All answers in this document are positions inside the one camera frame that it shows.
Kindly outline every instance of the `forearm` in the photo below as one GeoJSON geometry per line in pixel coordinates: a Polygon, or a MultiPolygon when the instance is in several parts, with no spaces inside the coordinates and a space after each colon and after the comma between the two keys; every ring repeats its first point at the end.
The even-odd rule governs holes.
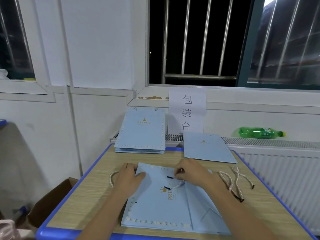
{"type": "Polygon", "coordinates": [[[274,233],[227,189],[217,174],[204,190],[209,195],[230,232],[237,240],[276,240],[274,233]]]}
{"type": "Polygon", "coordinates": [[[119,193],[110,193],[101,209],[82,230],[76,240],[107,240],[110,238],[117,222],[119,214],[125,204],[119,193]]]}

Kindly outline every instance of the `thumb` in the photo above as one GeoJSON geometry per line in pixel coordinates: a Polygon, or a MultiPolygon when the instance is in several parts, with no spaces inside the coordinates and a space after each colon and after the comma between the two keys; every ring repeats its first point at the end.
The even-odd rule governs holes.
{"type": "Polygon", "coordinates": [[[141,172],[136,176],[136,181],[140,185],[142,180],[146,177],[146,172],[141,172]]]}
{"type": "Polygon", "coordinates": [[[186,180],[186,174],[185,173],[177,173],[174,178],[179,179],[179,180],[186,180]]]}

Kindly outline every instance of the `brown box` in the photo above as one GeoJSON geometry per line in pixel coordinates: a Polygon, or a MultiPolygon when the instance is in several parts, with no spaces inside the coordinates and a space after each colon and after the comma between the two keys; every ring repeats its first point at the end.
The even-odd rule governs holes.
{"type": "Polygon", "coordinates": [[[26,217],[28,225],[34,233],[37,232],[41,224],[48,218],[51,212],[58,206],[77,182],[78,179],[72,177],[67,178],[35,203],[26,217]]]}

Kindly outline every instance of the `radiator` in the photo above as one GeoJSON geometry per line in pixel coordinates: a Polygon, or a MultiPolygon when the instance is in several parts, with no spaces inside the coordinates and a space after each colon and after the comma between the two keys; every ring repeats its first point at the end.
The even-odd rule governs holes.
{"type": "MultiPolygon", "coordinates": [[[[223,140],[314,235],[320,235],[320,143],[234,137],[223,140]]],[[[182,147],[183,136],[167,134],[166,146],[182,147]]]]}

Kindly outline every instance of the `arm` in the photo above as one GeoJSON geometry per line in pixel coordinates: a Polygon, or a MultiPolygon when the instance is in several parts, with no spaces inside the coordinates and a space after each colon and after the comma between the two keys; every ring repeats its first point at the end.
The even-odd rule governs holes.
{"type": "Polygon", "coordinates": [[[136,192],[146,176],[145,172],[135,176],[134,171],[137,166],[132,163],[122,165],[111,193],[76,240],[106,240],[110,238],[122,207],[127,199],[136,192]]]}
{"type": "Polygon", "coordinates": [[[278,240],[276,235],[231,194],[218,174],[211,174],[192,158],[182,159],[174,171],[177,179],[203,188],[237,240],[278,240]]]}

